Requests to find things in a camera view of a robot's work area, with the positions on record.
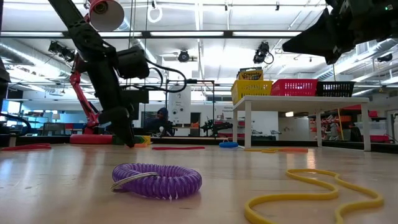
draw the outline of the white lamp shade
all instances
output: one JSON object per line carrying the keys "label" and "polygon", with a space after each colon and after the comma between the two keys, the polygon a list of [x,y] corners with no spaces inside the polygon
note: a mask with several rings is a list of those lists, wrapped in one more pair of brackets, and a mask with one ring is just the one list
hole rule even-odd
{"label": "white lamp shade", "polygon": [[61,119],[61,115],[60,114],[53,114],[52,115],[52,119]]}
{"label": "white lamp shade", "polygon": [[[104,11],[98,14],[96,7],[106,7]],[[123,7],[115,0],[92,0],[90,4],[90,21],[91,25],[99,31],[114,31],[122,23],[124,19]]]}

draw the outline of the purple spiral keychain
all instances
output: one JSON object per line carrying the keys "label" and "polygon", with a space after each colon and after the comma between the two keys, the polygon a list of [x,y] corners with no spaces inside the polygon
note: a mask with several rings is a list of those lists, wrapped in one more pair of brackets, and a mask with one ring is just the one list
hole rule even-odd
{"label": "purple spiral keychain", "polygon": [[159,198],[177,199],[197,192],[201,187],[201,175],[189,168],[156,164],[120,164],[112,172],[116,187],[136,194]]}

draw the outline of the red cord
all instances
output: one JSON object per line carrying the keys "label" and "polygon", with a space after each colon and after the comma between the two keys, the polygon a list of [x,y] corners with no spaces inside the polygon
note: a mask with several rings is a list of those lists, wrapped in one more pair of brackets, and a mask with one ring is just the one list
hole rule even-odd
{"label": "red cord", "polygon": [[17,150],[33,150],[33,149],[51,149],[49,143],[28,144],[24,146],[14,146],[2,148],[2,151],[17,151]]}
{"label": "red cord", "polygon": [[153,147],[153,150],[189,150],[189,149],[205,149],[203,146],[192,147]]}

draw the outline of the table leg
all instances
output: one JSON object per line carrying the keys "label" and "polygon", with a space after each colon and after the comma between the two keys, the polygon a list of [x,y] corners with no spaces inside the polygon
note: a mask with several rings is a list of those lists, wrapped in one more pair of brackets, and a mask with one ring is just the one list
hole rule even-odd
{"label": "table leg", "polygon": [[369,114],[368,114],[368,104],[364,103],[361,105],[362,110],[362,123],[363,123],[363,146],[364,151],[371,150],[371,136],[370,136],[370,127],[369,127]]}
{"label": "table leg", "polygon": [[321,124],[321,112],[316,113],[316,120],[317,123],[317,141],[318,147],[322,147],[322,124]]}
{"label": "table leg", "polygon": [[238,142],[238,110],[234,110],[233,113],[232,141]]}
{"label": "table leg", "polygon": [[251,101],[244,104],[244,148],[251,148]]}

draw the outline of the white table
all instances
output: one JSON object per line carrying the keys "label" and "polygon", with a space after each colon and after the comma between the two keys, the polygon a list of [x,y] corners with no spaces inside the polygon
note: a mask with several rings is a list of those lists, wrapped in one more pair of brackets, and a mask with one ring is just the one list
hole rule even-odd
{"label": "white table", "polygon": [[321,113],[347,106],[361,105],[364,150],[371,150],[368,98],[318,96],[245,96],[233,108],[233,141],[238,140],[238,111],[245,111],[244,148],[251,148],[252,111],[293,111],[316,114],[318,147],[322,147]]}

